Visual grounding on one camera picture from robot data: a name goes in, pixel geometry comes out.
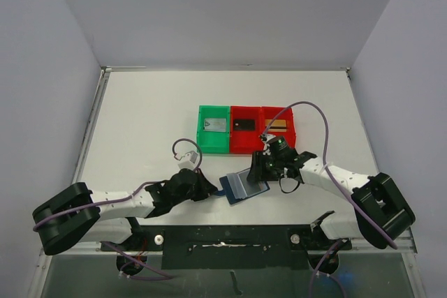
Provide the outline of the blue leather card holder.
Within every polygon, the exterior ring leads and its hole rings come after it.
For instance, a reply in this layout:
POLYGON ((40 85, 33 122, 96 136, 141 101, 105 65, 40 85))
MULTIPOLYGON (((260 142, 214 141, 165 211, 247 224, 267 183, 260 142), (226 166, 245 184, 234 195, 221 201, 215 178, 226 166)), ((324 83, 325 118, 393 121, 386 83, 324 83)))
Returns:
POLYGON ((240 203, 249 198, 255 197, 270 189, 265 181, 250 182, 247 177, 249 169, 227 174, 219 179, 222 189, 215 195, 226 197, 230 205, 240 203))

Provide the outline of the white magnetic stripe card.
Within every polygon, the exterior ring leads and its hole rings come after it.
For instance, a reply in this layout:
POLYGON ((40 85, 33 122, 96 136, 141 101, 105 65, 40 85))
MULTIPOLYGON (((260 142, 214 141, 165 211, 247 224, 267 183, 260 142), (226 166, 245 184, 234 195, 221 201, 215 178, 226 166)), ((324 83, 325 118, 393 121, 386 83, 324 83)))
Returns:
POLYGON ((205 118, 203 122, 203 130, 205 132, 225 133, 227 129, 226 118, 205 118))

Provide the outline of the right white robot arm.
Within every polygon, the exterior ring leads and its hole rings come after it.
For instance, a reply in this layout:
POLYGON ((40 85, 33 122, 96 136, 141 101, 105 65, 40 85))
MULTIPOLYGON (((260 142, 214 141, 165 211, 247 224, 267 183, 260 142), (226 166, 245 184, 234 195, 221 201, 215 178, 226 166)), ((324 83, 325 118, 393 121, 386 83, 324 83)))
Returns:
POLYGON ((394 180, 385 173, 375 176, 350 172, 308 151, 290 147, 276 136, 264 150, 251 155, 250 182, 281 182, 293 179, 299 185, 319 187, 346 200, 351 213, 327 211, 311 224, 315 246, 327 248, 338 239, 366 239, 385 249, 416 221, 416 216, 394 180))

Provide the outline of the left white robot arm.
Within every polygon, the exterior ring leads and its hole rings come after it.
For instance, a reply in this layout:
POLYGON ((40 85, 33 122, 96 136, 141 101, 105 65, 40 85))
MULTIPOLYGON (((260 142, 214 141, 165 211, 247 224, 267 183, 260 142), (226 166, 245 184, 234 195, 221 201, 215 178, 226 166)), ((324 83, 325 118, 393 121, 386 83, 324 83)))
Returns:
POLYGON ((130 219, 156 218, 187 200, 206 200, 218 192, 201 169, 181 169, 170 179, 146 181, 131 193, 93 191, 85 182, 77 182, 34 209, 33 231, 44 253, 57 255, 85 239, 98 222, 124 220, 119 232, 111 229, 102 240, 133 250, 141 244, 142 232, 130 219))

